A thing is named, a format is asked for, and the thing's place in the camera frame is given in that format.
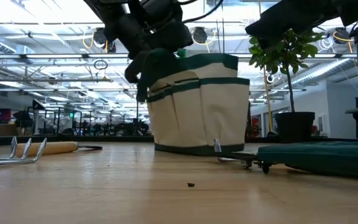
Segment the canvas bag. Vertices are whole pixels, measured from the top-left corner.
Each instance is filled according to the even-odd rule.
[[[137,97],[149,87],[156,150],[207,154],[214,138],[223,151],[243,150],[249,80],[237,78],[237,65],[226,54],[177,59],[158,49],[147,57]]]

